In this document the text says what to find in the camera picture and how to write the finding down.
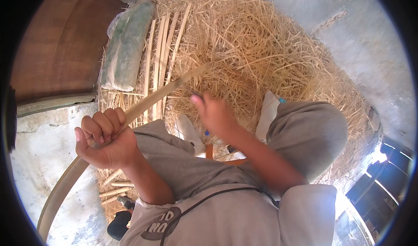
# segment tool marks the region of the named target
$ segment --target hay pile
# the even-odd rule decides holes
[[[191,92],[209,91],[227,101],[241,126],[255,132],[264,94],[271,90],[287,101],[327,101],[336,105],[347,118],[351,143],[369,133],[366,127],[368,109],[353,82],[333,63],[320,42],[309,37],[299,24],[275,9],[272,3],[266,0],[153,1],[157,3],[155,31],[159,30],[161,17],[175,11],[180,11],[177,24],[180,27],[186,6],[192,5],[177,59],[169,64],[173,66],[173,78],[207,62],[211,62],[213,68],[178,88],[168,98],[164,116],[169,129],[172,129],[176,115],[184,113],[198,129],[204,143],[219,144],[215,137],[203,135],[205,129],[189,101]],[[145,62],[141,63],[134,91],[122,93],[101,89],[101,111],[117,106],[128,109],[142,98]],[[142,122],[140,117],[131,127],[140,126]],[[222,147],[218,145],[219,149],[214,150],[214,158],[227,153],[220,149]],[[352,159],[347,156],[353,154],[347,152],[337,161]],[[339,175],[347,170],[336,172]]]

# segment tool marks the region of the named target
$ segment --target black cord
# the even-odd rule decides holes
[[[199,206],[202,202],[206,201],[207,199],[221,194],[221,193],[225,193],[225,192],[232,192],[232,191],[239,191],[239,190],[254,190],[254,191],[258,191],[259,193],[264,193],[265,195],[267,195],[270,200],[272,201],[273,205],[275,207],[277,207],[277,209],[279,208],[279,205],[277,204],[277,202],[273,199],[273,197],[263,191],[261,191],[258,188],[254,188],[254,187],[241,187],[241,188],[233,188],[233,189],[228,189],[228,190],[223,190],[223,191],[219,191],[219,192],[215,192],[212,193],[209,196],[206,196],[205,198],[201,199],[199,202],[197,202],[195,205],[193,205],[192,207],[190,207],[189,209],[185,210],[184,212],[182,212],[179,216],[175,217],[165,228],[164,232],[163,232],[163,236],[161,237],[161,241],[160,241],[160,246],[164,246],[164,241],[165,241],[165,236],[167,235],[168,230],[170,229],[170,227],[175,223],[178,222],[180,220],[181,217],[183,217],[186,213],[190,212],[191,210],[193,210],[194,208],[196,208],[197,206]]]

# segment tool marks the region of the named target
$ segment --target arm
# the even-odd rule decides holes
[[[81,128],[74,129],[77,155],[98,168],[122,169],[144,202],[155,205],[175,203],[171,188],[140,152],[132,129],[122,129],[125,122],[126,116],[121,108],[96,112],[92,118],[85,116]],[[93,149],[88,146],[93,139],[98,144],[112,142]]]
[[[191,101],[206,128],[245,154],[270,189],[284,194],[290,187],[308,183],[278,152],[239,126],[223,100],[212,99],[205,93],[203,99],[192,95]]]

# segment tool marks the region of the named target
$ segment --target right hand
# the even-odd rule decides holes
[[[123,168],[137,160],[140,152],[136,137],[129,126],[123,129],[125,122],[126,116],[120,107],[96,112],[92,118],[85,116],[81,128],[74,129],[77,155],[97,168],[108,169]],[[98,144],[113,142],[94,149],[89,146],[93,140]]]
[[[231,134],[240,128],[233,112],[224,100],[214,99],[210,93],[205,92],[203,99],[193,94],[190,101],[196,105],[203,125],[211,134],[228,140]]]

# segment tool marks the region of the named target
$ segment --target cracked wall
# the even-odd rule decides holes
[[[74,128],[97,103],[40,112],[18,118],[13,177],[22,203],[36,226],[52,188],[76,158]],[[48,245],[109,245],[94,167],[89,166],[65,198],[48,236]]]
[[[379,115],[383,132],[415,143],[415,94],[409,64],[378,0],[271,0],[307,34],[321,40]]]

